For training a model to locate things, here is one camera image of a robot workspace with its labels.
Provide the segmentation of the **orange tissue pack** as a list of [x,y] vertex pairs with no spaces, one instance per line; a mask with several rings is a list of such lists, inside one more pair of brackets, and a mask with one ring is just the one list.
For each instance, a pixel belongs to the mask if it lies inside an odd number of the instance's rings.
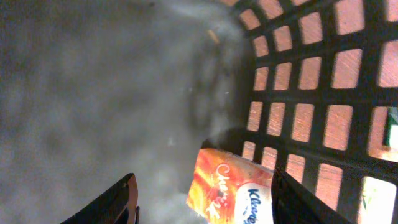
[[200,149],[186,203],[211,224],[273,223],[273,171],[219,149]]

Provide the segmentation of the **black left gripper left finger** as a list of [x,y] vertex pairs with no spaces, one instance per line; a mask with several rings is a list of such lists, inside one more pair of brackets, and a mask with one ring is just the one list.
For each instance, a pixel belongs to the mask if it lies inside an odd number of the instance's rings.
[[128,173],[62,224],[138,224],[136,176]]

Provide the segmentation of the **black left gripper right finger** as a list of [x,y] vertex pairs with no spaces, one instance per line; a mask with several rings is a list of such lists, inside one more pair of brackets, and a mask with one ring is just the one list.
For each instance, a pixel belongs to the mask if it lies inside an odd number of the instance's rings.
[[271,194],[275,224],[351,224],[284,170],[274,170]]

